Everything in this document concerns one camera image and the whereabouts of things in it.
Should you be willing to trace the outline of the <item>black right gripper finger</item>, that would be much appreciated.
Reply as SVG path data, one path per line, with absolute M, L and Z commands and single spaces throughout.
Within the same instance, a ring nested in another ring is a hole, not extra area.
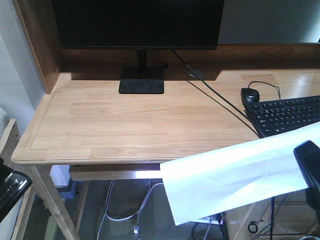
M 306 198 L 315 210 L 320 209 L 320 148 L 311 140 L 293 150 L 303 178 L 308 186 Z

